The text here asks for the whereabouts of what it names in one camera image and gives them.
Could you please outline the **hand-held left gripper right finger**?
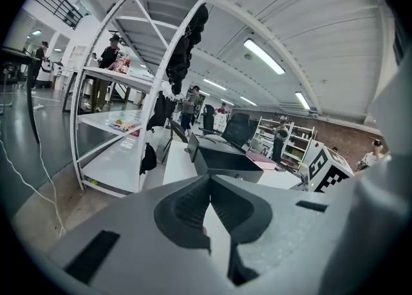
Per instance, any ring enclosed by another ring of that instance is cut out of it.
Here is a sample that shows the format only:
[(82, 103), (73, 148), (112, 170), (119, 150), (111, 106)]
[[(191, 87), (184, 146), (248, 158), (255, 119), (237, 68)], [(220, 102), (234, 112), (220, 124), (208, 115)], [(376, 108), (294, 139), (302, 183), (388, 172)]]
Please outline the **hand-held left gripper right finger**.
[(230, 235), (219, 290), (343, 290), (342, 240), (351, 206), (345, 182), (326, 195), (209, 179), (213, 207)]

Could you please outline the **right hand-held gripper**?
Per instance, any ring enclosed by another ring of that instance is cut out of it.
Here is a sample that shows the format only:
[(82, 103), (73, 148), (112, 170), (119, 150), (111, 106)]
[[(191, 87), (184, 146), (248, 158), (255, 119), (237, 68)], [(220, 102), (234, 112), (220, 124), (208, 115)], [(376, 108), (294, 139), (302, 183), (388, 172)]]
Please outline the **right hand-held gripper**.
[(316, 193), (334, 191), (337, 184), (354, 176), (347, 161), (325, 145), (309, 149), (300, 168), (301, 181), (290, 189)]

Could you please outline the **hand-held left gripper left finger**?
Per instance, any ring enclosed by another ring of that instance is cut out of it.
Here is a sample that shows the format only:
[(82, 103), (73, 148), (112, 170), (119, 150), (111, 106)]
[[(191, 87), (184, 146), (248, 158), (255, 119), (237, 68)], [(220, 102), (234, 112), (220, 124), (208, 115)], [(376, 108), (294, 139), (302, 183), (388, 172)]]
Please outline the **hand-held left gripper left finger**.
[(129, 195), (70, 231), (50, 253), (64, 290), (221, 290), (202, 224), (206, 176)]

